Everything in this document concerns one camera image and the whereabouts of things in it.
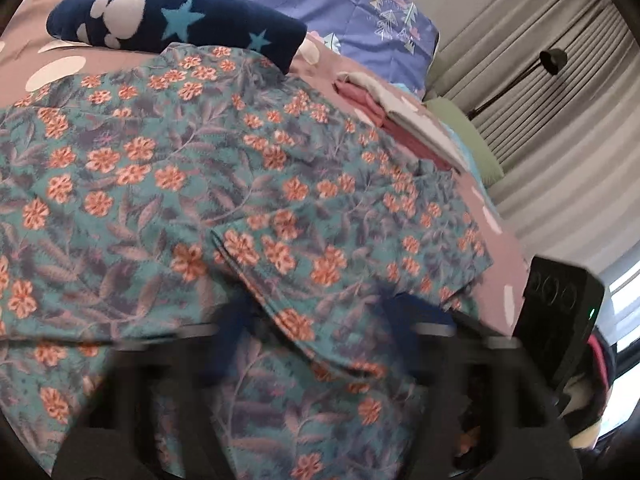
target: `pillowcase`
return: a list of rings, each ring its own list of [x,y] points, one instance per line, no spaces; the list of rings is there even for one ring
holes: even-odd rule
[[[500,162],[460,108],[444,97],[431,99],[424,105],[427,110],[451,128],[468,147],[485,186],[491,186],[504,177]]]

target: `white polka dot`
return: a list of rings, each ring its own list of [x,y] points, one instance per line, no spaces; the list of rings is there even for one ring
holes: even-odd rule
[[[471,191],[480,202],[484,203],[484,196],[482,196],[482,193],[480,193],[475,187],[472,187]]]
[[[27,92],[33,92],[47,83],[78,73],[85,63],[86,59],[82,56],[69,56],[52,61],[33,74],[24,89]]]
[[[91,10],[89,11],[89,16],[92,18],[100,18],[104,13],[104,9],[107,8],[107,4],[109,0],[95,0],[94,4],[91,6]]]
[[[491,214],[491,211],[489,211],[485,205],[482,206],[482,212],[484,213],[484,218],[486,219],[486,222],[489,224],[489,227],[492,229],[492,231],[496,234],[501,235],[502,228],[500,227],[500,224],[498,224],[495,216]]]
[[[78,27],[78,30],[76,30],[76,36],[78,37],[78,40],[80,40],[82,43],[86,43],[89,44],[89,36],[86,33],[86,25],[84,23],[80,24],[80,27]]]
[[[411,101],[409,101],[409,99],[404,96],[401,96],[400,98],[402,99],[402,102],[409,108],[409,110],[411,110],[412,112],[418,111],[418,108]]]
[[[509,327],[513,326],[516,317],[516,302],[513,299],[513,287],[511,285],[504,286],[504,316]]]
[[[375,126],[373,121],[369,119],[366,113],[364,113],[362,110],[359,110],[358,108],[355,108],[355,110],[356,110],[356,115],[363,123],[367,123],[369,126]]]
[[[113,34],[107,34],[104,37],[104,44],[105,46],[108,46],[109,48],[113,48],[115,50],[120,49],[120,42],[118,41],[118,38],[116,38]]]
[[[298,52],[309,65],[317,65],[320,61],[320,50],[316,44],[305,38],[305,41],[298,47]]]
[[[119,40],[128,40],[142,23],[145,2],[146,0],[111,0],[102,15],[104,25]]]
[[[77,41],[54,40],[54,41],[49,41],[49,43],[43,46],[38,51],[38,54],[42,54],[47,50],[55,50],[57,48],[65,48],[65,47],[71,47],[71,46],[77,48],[79,46],[89,46],[89,45],[87,45],[86,43],[78,43]]]

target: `floral blanket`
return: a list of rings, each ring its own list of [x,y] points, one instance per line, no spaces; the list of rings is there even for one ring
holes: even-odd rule
[[[238,475],[392,478],[420,395],[377,285],[464,308],[492,263],[450,173],[251,51],[171,46],[45,86],[0,112],[0,168],[0,408],[47,470],[95,343],[199,322],[231,276],[265,327],[212,393]]]

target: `beige curtain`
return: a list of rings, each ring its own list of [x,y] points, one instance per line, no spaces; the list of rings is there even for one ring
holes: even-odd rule
[[[434,90],[468,111],[558,46],[474,120],[505,169],[490,189],[529,255],[600,272],[640,240],[640,50],[610,0],[497,0],[438,54]]]

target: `folded towel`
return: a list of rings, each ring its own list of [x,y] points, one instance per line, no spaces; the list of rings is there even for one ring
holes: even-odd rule
[[[469,171],[468,162],[456,144],[444,133],[444,128],[428,117],[411,110],[378,81],[364,72],[340,72],[338,79],[366,89],[385,110],[387,116],[409,133],[422,140],[437,155],[459,171]]]
[[[47,19],[54,38],[159,54],[170,43],[247,48],[287,73],[306,25],[245,0],[62,0]]]

